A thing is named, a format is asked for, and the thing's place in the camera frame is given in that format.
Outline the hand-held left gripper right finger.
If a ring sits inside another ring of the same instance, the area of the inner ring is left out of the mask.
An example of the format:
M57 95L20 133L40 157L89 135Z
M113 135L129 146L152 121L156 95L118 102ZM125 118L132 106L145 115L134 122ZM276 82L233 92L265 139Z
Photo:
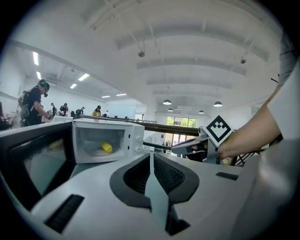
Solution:
M172 240L235 240L234 228L255 180L244 168L154 154L154 174L169 200Z

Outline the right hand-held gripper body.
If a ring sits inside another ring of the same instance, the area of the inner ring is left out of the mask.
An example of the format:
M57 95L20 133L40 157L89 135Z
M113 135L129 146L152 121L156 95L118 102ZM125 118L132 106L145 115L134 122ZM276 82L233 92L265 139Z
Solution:
M233 132L233 128L221 115L216 115L204 127L200 127L200 137L207 140L206 163L220 164L218 148Z

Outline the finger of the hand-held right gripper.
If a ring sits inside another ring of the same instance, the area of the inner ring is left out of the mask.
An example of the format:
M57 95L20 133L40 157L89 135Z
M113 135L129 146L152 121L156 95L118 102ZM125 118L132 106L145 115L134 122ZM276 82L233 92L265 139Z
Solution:
M171 151L174 154L193 154L198 151L206 152L208 149L208 139L208 137L189 139L172 146Z

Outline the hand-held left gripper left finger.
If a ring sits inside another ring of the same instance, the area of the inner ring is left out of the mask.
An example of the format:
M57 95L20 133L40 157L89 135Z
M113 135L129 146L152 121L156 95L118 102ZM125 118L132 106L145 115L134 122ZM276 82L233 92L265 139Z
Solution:
M44 196L31 210L64 240L166 240L145 195L150 156L95 166Z

